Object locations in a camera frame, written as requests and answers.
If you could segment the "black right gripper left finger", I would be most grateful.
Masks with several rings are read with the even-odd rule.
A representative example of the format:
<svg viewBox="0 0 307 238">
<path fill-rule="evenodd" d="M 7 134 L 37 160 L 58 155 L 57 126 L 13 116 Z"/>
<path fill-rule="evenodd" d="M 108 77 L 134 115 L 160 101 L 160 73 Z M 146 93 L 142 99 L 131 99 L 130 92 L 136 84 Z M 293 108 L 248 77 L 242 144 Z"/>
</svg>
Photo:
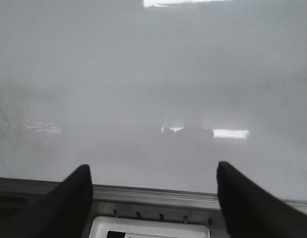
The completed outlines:
<svg viewBox="0 0 307 238">
<path fill-rule="evenodd" d="M 39 201 L 0 223 L 0 238 L 80 238 L 93 201 L 90 167 L 80 165 Z"/>
</svg>

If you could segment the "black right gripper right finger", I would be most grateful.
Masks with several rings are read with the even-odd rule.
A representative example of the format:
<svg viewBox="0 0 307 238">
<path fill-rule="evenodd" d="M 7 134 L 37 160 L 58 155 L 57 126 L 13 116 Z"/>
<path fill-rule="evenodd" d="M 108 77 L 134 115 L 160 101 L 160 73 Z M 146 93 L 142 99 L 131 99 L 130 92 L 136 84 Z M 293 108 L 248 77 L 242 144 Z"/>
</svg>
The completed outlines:
<svg viewBox="0 0 307 238">
<path fill-rule="evenodd" d="M 217 197 L 232 238 L 307 238 L 307 215 L 274 197 L 226 161 L 216 171 Z"/>
</svg>

